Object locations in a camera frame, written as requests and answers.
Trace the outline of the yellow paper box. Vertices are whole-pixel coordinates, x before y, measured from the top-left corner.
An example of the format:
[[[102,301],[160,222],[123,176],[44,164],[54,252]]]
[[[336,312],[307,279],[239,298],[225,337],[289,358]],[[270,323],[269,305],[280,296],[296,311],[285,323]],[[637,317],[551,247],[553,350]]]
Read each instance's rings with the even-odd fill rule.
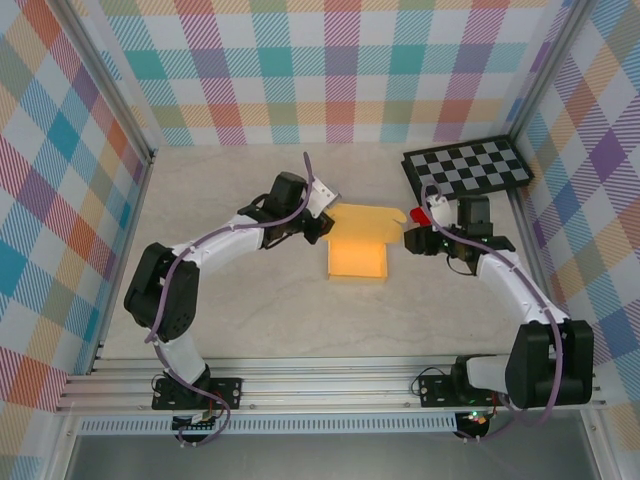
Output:
[[[387,246],[401,241],[406,215],[399,209],[341,203],[328,212],[334,221],[325,236],[328,277],[384,282]]]

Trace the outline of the black grey checkerboard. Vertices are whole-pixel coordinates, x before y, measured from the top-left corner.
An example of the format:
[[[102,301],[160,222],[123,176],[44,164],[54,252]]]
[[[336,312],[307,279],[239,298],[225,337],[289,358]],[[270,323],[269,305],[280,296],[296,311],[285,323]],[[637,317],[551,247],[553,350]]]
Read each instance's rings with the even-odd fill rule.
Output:
[[[417,199],[422,190],[455,200],[524,187],[534,179],[507,135],[406,152],[401,166]]]

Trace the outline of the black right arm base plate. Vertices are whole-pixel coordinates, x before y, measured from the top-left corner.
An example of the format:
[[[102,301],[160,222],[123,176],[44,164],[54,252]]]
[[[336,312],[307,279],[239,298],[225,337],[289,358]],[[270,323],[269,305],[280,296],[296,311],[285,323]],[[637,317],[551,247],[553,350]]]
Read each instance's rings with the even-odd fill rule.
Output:
[[[429,367],[414,378],[409,386],[423,408],[493,407],[499,404],[495,391],[473,387],[465,373],[446,374]]]

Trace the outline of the aluminium frame post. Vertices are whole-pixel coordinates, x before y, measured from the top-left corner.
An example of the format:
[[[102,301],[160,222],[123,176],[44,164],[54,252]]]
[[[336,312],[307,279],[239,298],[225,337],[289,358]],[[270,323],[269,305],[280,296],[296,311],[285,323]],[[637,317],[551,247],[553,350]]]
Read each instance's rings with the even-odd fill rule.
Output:
[[[85,29],[70,0],[46,1],[78,51],[85,68],[92,76],[99,92],[105,97],[107,104],[134,149],[147,165],[152,165],[155,151],[145,139],[99,50],[94,45],[90,34]]]
[[[558,11],[527,73],[524,90],[519,94],[503,127],[512,141],[516,141],[530,123],[597,2],[560,0]]]

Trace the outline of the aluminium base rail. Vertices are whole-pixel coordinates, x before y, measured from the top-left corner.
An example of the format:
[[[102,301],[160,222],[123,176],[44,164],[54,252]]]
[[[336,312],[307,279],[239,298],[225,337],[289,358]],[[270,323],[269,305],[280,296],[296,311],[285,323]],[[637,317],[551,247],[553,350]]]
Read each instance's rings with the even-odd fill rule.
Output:
[[[289,357],[211,359],[215,377],[242,379],[241,414],[417,412],[419,372],[448,371],[452,356]],[[148,414],[154,359],[94,361],[86,375],[68,378],[60,414]]]

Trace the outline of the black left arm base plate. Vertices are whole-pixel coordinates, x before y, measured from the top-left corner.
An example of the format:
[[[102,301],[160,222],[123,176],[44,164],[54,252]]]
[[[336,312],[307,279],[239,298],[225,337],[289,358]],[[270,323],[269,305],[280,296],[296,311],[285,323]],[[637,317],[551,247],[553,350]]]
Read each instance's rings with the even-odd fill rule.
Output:
[[[210,410],[220,409],[219,402],[214,402],[210,396],[217,396],[224,400],[231,410],[240,407],[242,394],[241,378],[210,378],[208,383],[209,395],[196,393],[185,387],[175,379],[157,377],[152,381],[151,409],[164,410]]]

